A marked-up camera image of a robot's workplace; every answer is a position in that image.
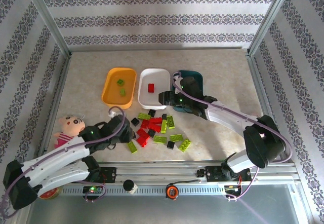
lime green lego brick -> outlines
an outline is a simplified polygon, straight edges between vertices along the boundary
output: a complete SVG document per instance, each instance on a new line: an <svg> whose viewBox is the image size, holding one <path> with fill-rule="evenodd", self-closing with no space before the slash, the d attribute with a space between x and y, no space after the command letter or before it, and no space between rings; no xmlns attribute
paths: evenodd
<svg viewBox="0 0 324 224"><path fill-rule="evenodd" d="M132 154L134 154L137 151L136 146L132 141L128 142L127 145Z"/></svg>
<svg viewBox="0 0 324 224"><path fill-rule="evenodd" d="M161 131L162 134L165 134L167 132L167 121L166 120L162 120L162 125L161 125Z"/></svg>
<svg viewBox="0 0 324 224"><path fill-rule="evenodd" d="M119 93L120 93L121 96L125 96L126 95L125 89L121 89Z"/></svg>
<svg viewBox="0 0 324 224"><path fill-rule="evenodd" d="M168 139L164 136L154 136L153 141L155 143L161 143L161 144L166 144Z"/></svg>
<svg viewBox="0 0 324 224"><path fill-rule="evenodd" d="M123 86L124 83L125 83L125 81L123 81L122 79L119 79L119 80L117 81L117 85L119 85L119 86Z"/></svg>
<svg viewBox="0 0 324 224"><path fill-rule="evenodd" d="M170 135L170 141L173 141L173 142L183 141L183 136L182 136L182 134Z"/></svg>
<svg viewBox="0 0 324 224"><path fill-rule="evenodd" d="M173 117L172 116L167 116L168 120L168 128L169 129L174 129L176 126L174 125Z"/></svg>
<svg viewBox="0 0 324 224"><path fill-rule="evenodd" d="M139 113L137 118L149 120L151 118L151 116L149 114Z"/></svg>
<svg viewBox="0 0 324 224"><path fill-rule="evenodd" d="M191 140L189 139L185 139L182 144L179 147L179 150L181 150L182 152L185 152L186 149L190 146L191 144Z"/></svg>

beige countertop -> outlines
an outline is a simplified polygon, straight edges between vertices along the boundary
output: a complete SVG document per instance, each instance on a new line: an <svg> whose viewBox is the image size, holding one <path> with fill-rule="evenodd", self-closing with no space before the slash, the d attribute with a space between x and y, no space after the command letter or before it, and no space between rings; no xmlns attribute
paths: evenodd
<svg viewBox="0 0 324 224"><path fill-rule="evenodd" d="M114 67L130 67L137 72L132 106L126 109L131 120L138 113L148 113L137 101L141 71L146 68L165 68L172 74L181 69L195 70L204 78L204 94L210 95L230 108L250 115L261 115L260 103L252 81L243 50L164 50L164 51L116 51L73 53L60 101L54 132L60 131L57 119L65 115L85 115L86 125L109 121L109 107L101 100L107 73ZM206 121L194 115L179 113L168 106L157 110L156 117L173 115L176 128L170 134L183 134L192 143L185 153L173 150L150 139L145 148L134 141L138 151L131 154L126 144L118 143L112 151L105 149L93 154L97 161L162 161L162 160L224 160L241 151L244 140L222 125ZM48 150L54 148L52 136Z"/></svg>

wallpaper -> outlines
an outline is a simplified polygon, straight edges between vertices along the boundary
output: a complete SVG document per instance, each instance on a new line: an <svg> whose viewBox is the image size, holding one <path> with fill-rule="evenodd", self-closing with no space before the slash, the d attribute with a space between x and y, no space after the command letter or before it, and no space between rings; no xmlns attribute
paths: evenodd
<svg viewBox="0 0 324 224"><path fill-rule="evenodd" d="M324 223L323 9L324 0L285 0L254 55L316 223Z"/></svg>
<svg viewBox="0 0 324 224"><path fill-rule="evenodd" d="M72 51L248 48L273 0L44 0Z"/></svg>
<svg viewBox="0 0 324 224"><path fill-rule="evenodd" d="M65 58L31 0L0 0L0 37L3 176L10 161L23 162L37 154ZM0 192L3 196L2 181Z"/></svg>

plastic tray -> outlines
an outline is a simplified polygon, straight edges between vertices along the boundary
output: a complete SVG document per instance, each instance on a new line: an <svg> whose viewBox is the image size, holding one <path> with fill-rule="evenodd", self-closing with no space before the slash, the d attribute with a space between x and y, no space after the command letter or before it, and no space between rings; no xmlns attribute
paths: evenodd
<svg viewBox="0 0 324 224"><path fill-rule="evenodd" d="M148 93L148 84L154 84L154 93ZM170 90L170 73L163 68L147 68L141 72L138 102L144 109L165 109L158 101L161 92Z"/></svg>
<svg viewBox="0 0 324 224"><path fill-rule="evenodd" d="M191 71L191 70L179 70L179 72L181 73L181 77L185 78L185 77L189 77L192 76L194 77L194 79L198 82L198 86L201 89L202 92L204 92L204 86L203 86L203 76L201 75L201 73L197 72L197 71ZM180 106L174 106L173 109L175 111L179 111L182 113L191 113L192 111L189 108L183 108Z"/></svg>
<svg viewBox="0 0 324 224"><path fill-rule="evenodd" d="M123 86L117 81L122 79ZM136 72L132 68L113 68L108 72L101 99L108 106L119 106L127 109L132 105L136 82ZM125 96L120 95L120 90L125 89Z"/></svg>

orange tray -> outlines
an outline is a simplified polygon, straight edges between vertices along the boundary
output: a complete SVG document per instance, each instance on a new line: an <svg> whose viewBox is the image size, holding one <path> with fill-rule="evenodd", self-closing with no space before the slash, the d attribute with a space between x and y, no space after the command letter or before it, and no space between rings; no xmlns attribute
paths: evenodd
<svg viewBox="0 0 324 224"><path fill-rule="evenodd" d="M119 86L117 81L122 79L124 85ZM127 109L132 105L136 82L136 72L132 68L113 68L108 72L101 99L108 106L119 106ZM120 90L125 89L125 96Z"/></svg>

